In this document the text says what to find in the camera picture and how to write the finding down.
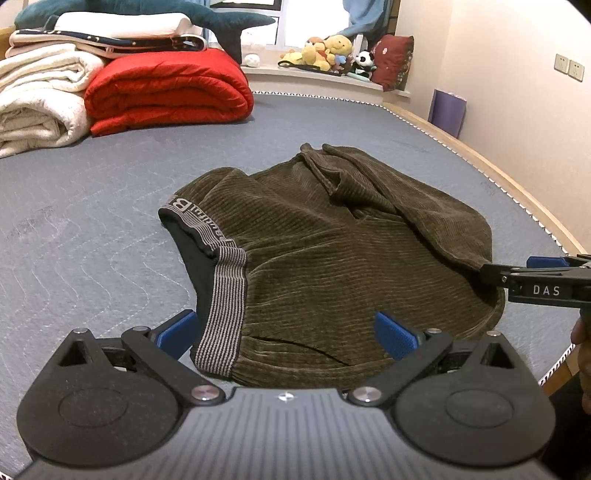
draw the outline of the white wall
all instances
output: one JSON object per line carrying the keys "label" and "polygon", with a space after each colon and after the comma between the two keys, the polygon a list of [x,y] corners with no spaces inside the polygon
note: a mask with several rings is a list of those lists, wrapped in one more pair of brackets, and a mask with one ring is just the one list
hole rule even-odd
{"label": "white wall", "polygon": [[0,28],[8,28],[14,25],[14,17],[22,9],[22,0],[7,0],[0,7]]}
{"label": "white wall", "polygon": [[[397,34],[423,36],[407,85],[409,109],[426,118],[434,87],[466,98],[460,140],[523,185],[591,251],[591,25],[566,0],[451,2],[449,24],[445,16],[434,29],[436,19],[421,14],[440,0],[402,0]],[[439,60],[433,52],[442,41]],[[553,69],[556,53],[587,67],[583,83]]]}
{"label": "white wall", "polygon": [[414,36],[415,55],[408,74],[409,99],[399,104],[427,118],[445,55],[453,0],[401,0],[396,35]]}

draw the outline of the metal screw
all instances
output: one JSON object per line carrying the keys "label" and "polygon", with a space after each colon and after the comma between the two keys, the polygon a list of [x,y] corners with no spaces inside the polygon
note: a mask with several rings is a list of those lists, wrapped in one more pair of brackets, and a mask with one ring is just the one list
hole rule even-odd
{"label": "metal screw", "polygon": [[353,390],[353,398],[365,403],[379,400],[382,396],[380,390],[374,387],[359,387]]}
{"label": "metal screw", "polygon": [[293,400],[296,396],[293,393],[289,393],[289,392],[284,392],[282,394],[280,394],[277,398],[279,398],[279,400],[281,400],[282,402],[289,402],[291,400]]}
{"label": "metal screw", "polygon": [[214,385],[199,385],[191,390],[191,396],[195,400],[215,400],[220,396],[220,389]]}

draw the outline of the gray mattress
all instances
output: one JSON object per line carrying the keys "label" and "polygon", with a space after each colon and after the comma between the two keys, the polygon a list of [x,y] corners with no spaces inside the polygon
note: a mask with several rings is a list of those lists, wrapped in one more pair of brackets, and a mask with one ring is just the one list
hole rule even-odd
{"label": "gray mattress", "polygon": [[[71,329],[116,336],[194,308],[184,265],[158,220],[163,202],[208,170],[253,173],[305,142],[361,148],[471,205],[492,227],[496,262],[563,254],[482,173],[372,105],[257,95],[242,123],[143,129],[0,160],[0,471],[28,462],[15,426],[18,403]],[[498,329],[542,379],[570,347],[576,317],[508,304]]]}

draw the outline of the shark plush toy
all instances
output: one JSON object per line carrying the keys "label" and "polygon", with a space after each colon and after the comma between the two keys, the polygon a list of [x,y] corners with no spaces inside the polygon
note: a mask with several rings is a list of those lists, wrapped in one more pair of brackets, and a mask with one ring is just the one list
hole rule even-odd
{"label": "shark plush toy", "polygon": [[55,25],[57,17],[66,12],[117,15],[183,13],[191,19],[193,25],[211,30],[220,46],[238,63],[242,63],[242,31],[251,27],[271,25],[275,21],[271,17],[256,13],[214,12],[192,0],[40,0],[22,10],[14,23],[17,29],[52,30],[52,23]]}

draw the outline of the red cushion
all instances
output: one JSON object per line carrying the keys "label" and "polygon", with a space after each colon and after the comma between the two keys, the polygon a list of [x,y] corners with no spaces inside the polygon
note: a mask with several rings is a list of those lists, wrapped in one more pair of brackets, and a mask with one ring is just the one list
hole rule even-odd
{"label": "red cushion", "polygon": [[404,90],[413,59],[414,37],[384,35],[372,48],[376,69],[371,81],[389,90]]}
{"label": "red cushion", "polygon": [[254,97],[240,65],[222,50],[136,53],[108,64],[84,96],[93,135],[249,116]]}

